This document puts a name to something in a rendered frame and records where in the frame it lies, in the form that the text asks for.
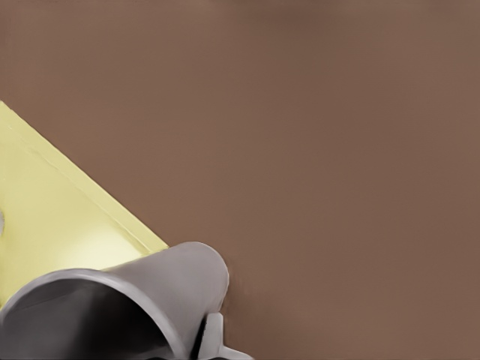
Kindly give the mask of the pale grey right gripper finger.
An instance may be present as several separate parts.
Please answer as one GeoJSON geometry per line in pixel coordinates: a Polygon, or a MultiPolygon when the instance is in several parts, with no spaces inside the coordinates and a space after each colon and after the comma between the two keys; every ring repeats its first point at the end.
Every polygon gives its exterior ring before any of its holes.
{"type": "Polygon", "coordinates": [[[247,353],[224,343],[224,316],[210,313],[206,316],[195,360],[255,360],[247,353]]]}

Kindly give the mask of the white IKEA cup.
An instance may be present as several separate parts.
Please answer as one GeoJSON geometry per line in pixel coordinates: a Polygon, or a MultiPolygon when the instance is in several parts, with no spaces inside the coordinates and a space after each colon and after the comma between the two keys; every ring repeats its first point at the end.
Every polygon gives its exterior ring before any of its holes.
{"type": "Polygon", "coordinates": [[[106,270],[35,278],[0,310],[0,360],[195,360],[229,273],[188,242],[106,270]]]}

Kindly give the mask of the pale yellow tray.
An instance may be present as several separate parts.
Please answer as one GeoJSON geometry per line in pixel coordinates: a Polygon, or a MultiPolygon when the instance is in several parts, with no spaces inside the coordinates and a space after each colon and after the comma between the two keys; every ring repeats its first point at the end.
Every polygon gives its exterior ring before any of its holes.
{"type": "Polygon", "coordinates": [[[167,248],[0,100],[0,308],[60,269],[107,269],[167,248]]]}

